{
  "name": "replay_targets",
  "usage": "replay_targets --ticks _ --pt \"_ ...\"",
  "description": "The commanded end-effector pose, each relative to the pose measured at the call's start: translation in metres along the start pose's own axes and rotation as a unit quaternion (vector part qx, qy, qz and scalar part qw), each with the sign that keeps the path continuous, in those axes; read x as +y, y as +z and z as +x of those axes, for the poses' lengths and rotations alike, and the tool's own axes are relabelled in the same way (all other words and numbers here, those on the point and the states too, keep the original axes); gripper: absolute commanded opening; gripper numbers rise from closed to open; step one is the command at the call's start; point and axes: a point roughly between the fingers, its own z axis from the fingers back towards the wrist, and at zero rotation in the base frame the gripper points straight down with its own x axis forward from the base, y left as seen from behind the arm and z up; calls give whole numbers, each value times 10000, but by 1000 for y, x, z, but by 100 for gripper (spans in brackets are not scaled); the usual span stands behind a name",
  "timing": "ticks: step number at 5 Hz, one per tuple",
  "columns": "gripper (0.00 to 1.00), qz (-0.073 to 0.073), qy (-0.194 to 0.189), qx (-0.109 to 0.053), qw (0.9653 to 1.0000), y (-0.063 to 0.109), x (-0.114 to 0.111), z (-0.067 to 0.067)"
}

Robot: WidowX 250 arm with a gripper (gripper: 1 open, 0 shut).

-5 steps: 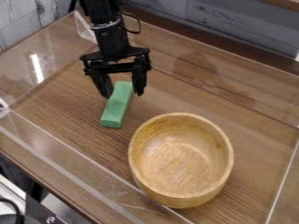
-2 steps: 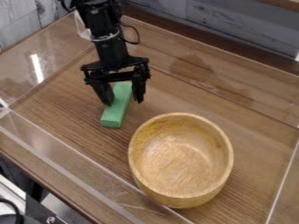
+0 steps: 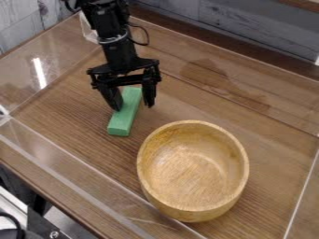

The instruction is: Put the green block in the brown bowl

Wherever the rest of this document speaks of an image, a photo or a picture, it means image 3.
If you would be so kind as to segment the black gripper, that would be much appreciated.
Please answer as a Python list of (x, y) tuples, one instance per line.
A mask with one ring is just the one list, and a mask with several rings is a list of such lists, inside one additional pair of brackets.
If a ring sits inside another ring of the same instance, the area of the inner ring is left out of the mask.
[(115, 40), (99, 37), (99, 44), (107, 63), (87, 70), (92, 88), (100, 91), (109, 107), (120, 111), (123, 98), (117, 87), (141, 84), (144, 104), (152, 107), (156, 99), (156, 86), (160, 82), (160, 61), (141, 58), (128, 38)]

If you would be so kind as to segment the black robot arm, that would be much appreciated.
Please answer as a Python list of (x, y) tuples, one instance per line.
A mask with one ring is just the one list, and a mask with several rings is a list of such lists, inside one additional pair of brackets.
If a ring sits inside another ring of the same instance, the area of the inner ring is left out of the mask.
[(89, 27), (97, 33), (107, 63), (88, 68), (91, 86), (100, 92), (109, 107), (120, 111), (123, 97), (120, 86), (141, 85), (141, 96), (148, 107), (155, 105), (160, 77), (160, 61), (141, 58), (135, 45), (147, 46), (131, 35), (127, 0), (77, 0)]

